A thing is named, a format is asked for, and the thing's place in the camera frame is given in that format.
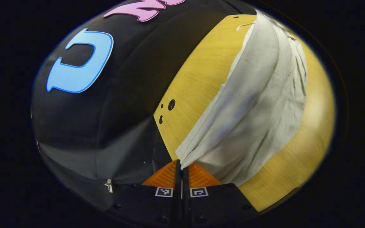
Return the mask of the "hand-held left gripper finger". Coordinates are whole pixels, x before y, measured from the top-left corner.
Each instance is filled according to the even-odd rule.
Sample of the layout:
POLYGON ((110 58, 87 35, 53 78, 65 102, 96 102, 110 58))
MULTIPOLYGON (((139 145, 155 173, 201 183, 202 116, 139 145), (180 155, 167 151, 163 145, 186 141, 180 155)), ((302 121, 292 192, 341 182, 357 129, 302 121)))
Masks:
POLYGON ((235 184, 221 184, 196 164, 183 169, 183 228, 236 228, 258 215, 235 184))
POLYGON ((133 228, 171 228, 181 220, 180 161, 174 160, 142 184, 121 185, 107 213, 133 228))

